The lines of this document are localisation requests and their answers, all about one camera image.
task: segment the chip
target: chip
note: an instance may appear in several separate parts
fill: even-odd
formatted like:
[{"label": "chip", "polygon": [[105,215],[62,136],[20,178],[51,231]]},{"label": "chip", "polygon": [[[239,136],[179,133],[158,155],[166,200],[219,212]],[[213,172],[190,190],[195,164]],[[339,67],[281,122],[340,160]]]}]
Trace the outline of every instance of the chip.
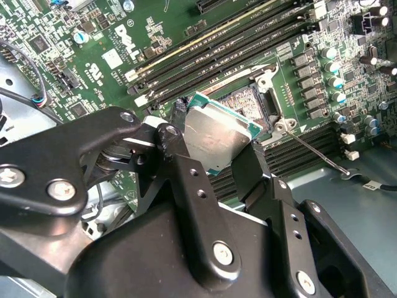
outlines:
[{"label": "chip", "polygon": [[317,110],[309,112],[309,117],[312,119],[320,118],[322,116],[323,116],[323,112],[321,109],[317,109]]},{"label": "chip", "polygon": [[92,33],[95,31],[95,27],[92,24],[92,22],[89,20],[88,22],[81,23],[81,27],[83,28],[84,31],[86,31],[88,34]]},{"label": "chip", "polygon": [[352,79],[354,79],[354,72],[350,71],[348,73],[345,73],[344,77],[345,81],[351,81]]},{"label": "chip", "polygon": [[337,23],[337,20],[333,20],[332,22],[328,23],[328,30],[330,32],[335,31],[336,29],[338,29],[339,24]]},{"label": "chip", "polygon": [[359,45],[365,45],[367,43],[367,39],[365,38],[365,36],[360,37],[359,39],[357,39],[357,43]]},{"label": "chip", "polygon": [[372,94],[378,91],[378,86],[377,85],[372,85],[368,87],[368,94]]},{"label": "chip", "polygon": [[315,97],[317,97],[317,90],[316,90],[315,88],[311,88],[311,89],[309,89],[309,90],[303,91],[303,92],[302,92],[302,96],[303,96],[305,99],[312,99],[312,98],[315,98]]},{"label": "chip", "polygon": [[41,34],[39,34],[35,38],[29,40],[29,44],[32,46],[32,48],[38,54],[41,54],[45,50],[48,50],[50,48],[50,45],[48,44],[48,42],[44,39],[44,37]]},{"label": "chip", "polygon": [[308,57],[306,56],[306,54],[302,54],[302,55],[292,58],[291,62],[293,65],[299,67],[299,66],[302,66],[308,62]]},{"label": "chip", "polygon": [[316,98],[316,99],[313,99],[312,101],[306,101],[305,105],[309,110],[311,110],[311,109],[318,107],[320,105],[320,101]]},{"label": "chip", "polygon": [[144,49],[143,53],[145,54],[145,57],[147,57],[147,59],[150,59],[150,58],[156,56],[156,52],[153,50],[152,47],[148,47],[148,48]]},{"label": "chip", "polygon": [[80,102],[75,104],[73,107],[70,107],[70,110],[78,118],[88,114],[86,108]]},{"label": "chip", "polygon": [[314,86],[314,81],[313,81],[313,78],[310,77],[310,78],[304,79],[303,81],[300,81],[298,84],[302,89],[307,89],[307,88]]},{"label": "chip", "polygon": [[327,11],[331,11],[336,8],[336,1],[329,1],[326,6]]},{"label": "chip", "polygon": [[309,66],[304,66],[302,68],[295,70],[295,74],[297,75],[298,78],[304,78],[305,76],[311,75],[311,69]]}]

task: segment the black ram slot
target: black ram slot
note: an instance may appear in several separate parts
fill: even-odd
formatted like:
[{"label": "black ram slot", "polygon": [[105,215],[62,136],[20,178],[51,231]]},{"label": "black ram slot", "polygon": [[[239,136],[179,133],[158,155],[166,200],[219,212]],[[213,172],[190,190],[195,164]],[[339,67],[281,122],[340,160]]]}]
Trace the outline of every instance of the black ram slot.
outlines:
[{"label": "black ram slot", "polygon": [[[343,146],[331,124],[305,133],[300,138],[328,158],[343,156]],[[266,149],[265,160],[270,172],[282,178],[288,178],[323,162],[317,155],[295,140],[289,140],[276,147]],[[225,168],[218,176],[209,176],[209,178],[219,201],[223,202],[237,197],[237,189],[230,167]]]},{"label": "black ram slot", "polygon": [[250,36],[250,37],[240,41],[236,45],[230,45],[229,48],[223,49],[220,53],[217,53],[217,52],[220,51],[221,46],[218,48],[211,49],[210,51],[208,51],[209,52],[208,56],[206,56],[206,54],[203,54],[202,60],[200,62],[196,62],[191,67],[186,68],[186,69],[180,71],[179,73],[174,74],[173,76],[167,77],[164,81],[155,85],[151,90],[153,90],[155,92],[162,90],[162,89],[166,88],[167,86],[171,85],[172,83],[178,82],[182,78],[186,78],[187,76],[191,75],[194,71],[202,70],[205,67],[210,66],[211,63],[214,63],[214,62],[218,63],[220,59],[222,59],[228,55],[232,56],[234,53],[236,53],[238,51],[243,52],[244,49],[254,46],[254,44],[258,40],[260,40],[262,37],[266,37],[269,34],[271,34],[272,32],[275,32],[275,31],[281,29],[282,27],[285,27],[286,25],[293,26],[294,24],[297,24],[300,22],[301,21],[296,20],[295,17],[288,18],[288,19],[285,19],[285,20],[279,22],[276,25],[272,25],[267,30],[264,30],[261,33],[255,34],[253,36]]},{"label": "black ram slot", "polygon": [[200,11],[200,14],[204,14],[212,9],[226,3],[231,0],[200,0],[196,2],[197,8]]},{"label": "black ram slot", "polygon": [[182,64],[189,62],[190,60],[194,60],[198,55],[202,55],[203,53],[207,52],[209,49],[217,47],[223,42],[227,42],[233,38],[236,38],[238,35],[241,35],[241,34],[247,32],[248,30],[252,30],[255,26],[256,27],[262,26],[263,23],[265,23],[267,19],[275,17],[276,15],[281,14],[281,13],[284,15],[288,11],[292,10],[292,9],[290,9],[291,7],[294,8],[295,4],[289,2],[286,4],[282,4],[278,7],[275,7],[273,10],[264,14],[263,16],[258,17],[257,19],[254,19],[253,21],[248,22],[247,24],[244,24],[242,26],[235,28],[233,31],[227,33],[226,35],[222,35],[222,36],[218,37],[213,42],[206,43],[204,46],[198,47],[197,49],[192,50],[191,52],[181,56],[177,61],[173,61],[173,62],[163,66],[162,68],[148,74],[142,80],[140,80],[138,83],[150,84],[153,81],[155,81],[156,78],[172,71],[173,69],[181,66]]},{"label": "black ram slot", "polygon": [[204,82],[204,81],[210,81],[211,79],[216,78],[219,74],[231,71],[236,65],[239,65],[241,62],[244,62],[248,59],[254,58],[255,56],[261,54],[264,50],[268,50],[270,48],[273,48],[277,46],[278,44],[282,42],[286,42],[290,40],[291,38],[296,37],[297,35],[301,34],[307,34],[310,32],[309,27],[311,28],[312,25],[308,24],[303,24],[295,29],[291,29],[291,26],[288,26],[287,28],[284,28],[283,30],[278,31],[280,33],[280,37],[275,37],[274,34],[263,38],[261,42],[257,43],[257,46],[251,49],[250,52],[241,55],[237,58],[234,58],[231,60],[230,63],[227,63],[223,65],[222,68],[217,68],[215,70],[212,70],[206,74],[200,75],[194,79],[189,80],[188,82],[183,83],[182,85],[170,90],[170,91],[165,91],[166,93],[157,97],[155,100],[156,102],[160,104],[164,104],[165,102],[174,99],[175,97],[184,94],[186,91],[194,88],[194,86]]}]

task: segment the integrated circuit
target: integrated circuit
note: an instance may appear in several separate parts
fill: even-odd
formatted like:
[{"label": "integrated circuit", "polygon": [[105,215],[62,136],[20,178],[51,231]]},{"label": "integrated circuit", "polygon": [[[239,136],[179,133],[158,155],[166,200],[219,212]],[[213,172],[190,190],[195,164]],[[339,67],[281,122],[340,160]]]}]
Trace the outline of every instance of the integrated circuit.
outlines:
[{"label": "integrated circuit", "polygon": [[80,102],[70,107],[71,112],[77,117],[80,118],[88,114],[86,108]]},{"label": "integrated circuit", "polygon": [[263,131],[267,132],[271,129],[272,124],[263,105],[263,100],[262,94],[259,93],[255,86],[250,85],[221,98],[220,102],[259,124],[263,127]]},{"label": "integrated circuit", "polygon": [[33,39],[29,40],[29,44],[38,54],[41,54],[50,48],[50,45],[41,34],[38,34]]}]

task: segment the motherboard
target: motherboard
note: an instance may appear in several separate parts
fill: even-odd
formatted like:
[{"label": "motherboard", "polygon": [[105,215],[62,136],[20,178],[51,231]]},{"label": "motherboard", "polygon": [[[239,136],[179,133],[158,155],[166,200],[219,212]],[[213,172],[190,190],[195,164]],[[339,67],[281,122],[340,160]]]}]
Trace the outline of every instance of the motherboard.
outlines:
[{"label": "motherboard", "polygon": [[[0,0],[0,13],[0,38],[33,59],[63,122],[109,106],[168,120],[198,91],[260,125],[286,178],[321,161],[286,131],[350,160],[397,134],[390,0]],[[39,87],[17,52],[1,53]],[[220,200],[235,195],[230,175],[212,177]],[[136,208],[135,175],[112,184]]]}]

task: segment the screw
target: screw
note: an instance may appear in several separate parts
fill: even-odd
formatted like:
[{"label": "screw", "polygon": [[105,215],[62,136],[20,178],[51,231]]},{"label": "screw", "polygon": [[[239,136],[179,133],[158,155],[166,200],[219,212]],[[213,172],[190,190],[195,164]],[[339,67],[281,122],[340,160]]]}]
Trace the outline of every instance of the screw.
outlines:
[{"label": "screw", "polygon": [[389,108],[389,104],[386,102],[386,101],[382,101],[380,104],[379,104],[379,109],[380,110],[387,110],[387,108]]},{"label": "screw", "polygon": [[47,193],[56,200],[67,201],[74,197],[76,189],[67,181],[55,181],[50,184]]},{"label": "screw", "polygon": [[279,180],[279,184],[280,184],[281,188],[287,189],[287,185],[285,184],[284,181]]},{"label": "screw", "polygon": [[297,279],[302,287],[302,289],[305,290],[306,293],[309,295],[313,295],[316,292],[316,287],[313,284],[313,281],[310,279],[309,275],[304,273],[303,271],[298,271],[297,273]]},{"label": "screw", "polygon": [[317,204],[311,203],[311,206],[313,207],[314,211],[316,211],[317,213],[321,212],[321,209],[320,209],[320,207],[317,206]]},{"label": "screw", "polygon": [[225,244],[216,242],[213,245],[213,254],[222,265],[228,266],[233,262],[233,253]]},{"label": "screw", "polygon": [[126,112],[121,112],[120,117],[127,122],[134,122],[134,117]]},{"label": "screw", "polygon": [[134,3],[131,0],[125,0],[123,3],[123,9],[125,12],[132,12],[135,8]]},{"label": "screw", "polygon": [[25,181],[25,174],[15,168],[0,169],[0,186],[14,188],[20,186]]}]

